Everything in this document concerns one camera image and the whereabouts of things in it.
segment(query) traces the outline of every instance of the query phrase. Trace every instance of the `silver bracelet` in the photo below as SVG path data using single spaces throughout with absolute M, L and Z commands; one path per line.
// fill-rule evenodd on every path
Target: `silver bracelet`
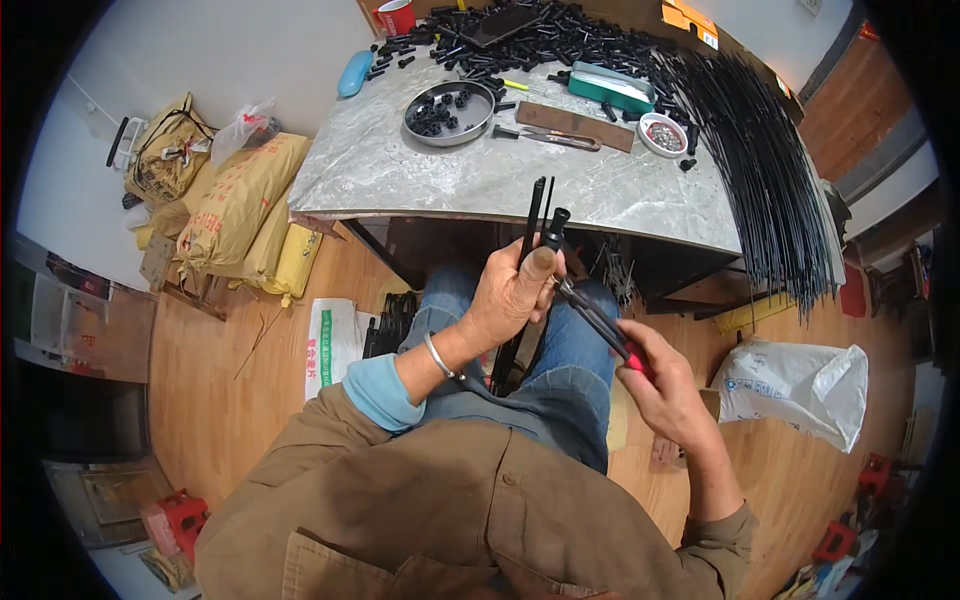
M 440 367 L 440 370 L 446 373 L 447 379 L 459 379 L 460 381 L 463 381 L 464 379 L 466 379 L 467 376 L 464 375 L 463 373 L 453 372 L 446 367 L 446 365 L 444 364 L 444 361 L 441 360 L 440 358 L 440 354 L 437 353 L 437 349 L 433 347 L 433 340 L 430 339 L 432 335 L 433 335 L 433 331 L 427 331 L 426 333 L 424 333 L 423 342 L 426 344 L 426 349 L 427 351 L 430 352 L 430 356 L 433 357 L 433 362 L 437 363 L 437 366 Z

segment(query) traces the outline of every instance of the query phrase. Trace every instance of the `electrical outlet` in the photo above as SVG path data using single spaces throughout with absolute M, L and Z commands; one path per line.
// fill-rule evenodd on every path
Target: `electrical outlet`
M 810 14 L 813 16 L 816 16 L 817 12 L 820 12 L 822 0 L 797 0 L 797 2 L 800 3 L 800 6 L 810 11 Z

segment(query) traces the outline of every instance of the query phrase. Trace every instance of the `red plastic stool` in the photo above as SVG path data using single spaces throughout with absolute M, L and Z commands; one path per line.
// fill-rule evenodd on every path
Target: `red plastic stool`
M 879 496 L 880 493 L 883 492 L 883 487 L 887 485 L 887 481 L 890 479 L 890 466 L 891 462 L 889 458 L 871 452 L 870 462 L 867 463 L 867 466 L 863 468 L 860 476 L 857 478 L 857 481 L 860 482 L 860 487 L 865 490 L 868 495 Z
M 813 558 L 835 563 L 844 557 L 856 540 L 856 532 L 843 523 L 831 521 L 820 547 L 813 551 Z
M 193 563 L 193 546 L 210 517 L 206 511 L 206 502 L 202 498 L 191 498 L 186 490 L 180 490 L 172 496 L 158 500 L 156 504 L 167 515 L 177 545 Z

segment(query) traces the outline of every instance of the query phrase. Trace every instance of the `red screwdriver handle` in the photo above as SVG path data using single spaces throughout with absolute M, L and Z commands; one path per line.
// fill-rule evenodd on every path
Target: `red screwdriver handle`
M 627 342 L 624 348 L 630 352 L 630 358 L 623 361 L 623 364 L 626 365 L 628 369 L 633 369 L 634 371 L 639 371 L 643 374 L 650 372 L 650 364 L 647 362 L 647 354 L 643 351 L 643 348 L 641 348 L 639 344 L 636 342 Z

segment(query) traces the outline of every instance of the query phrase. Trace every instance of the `light blue sleeve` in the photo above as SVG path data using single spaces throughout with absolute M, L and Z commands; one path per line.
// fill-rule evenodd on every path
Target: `light blue sleeve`
M 404 431 L 420 422 L 426 402 L 410 404 L 396 374 L 396 354 L 383 354 L 347 366 L 344 389 L 361 413 L 387 431 Z

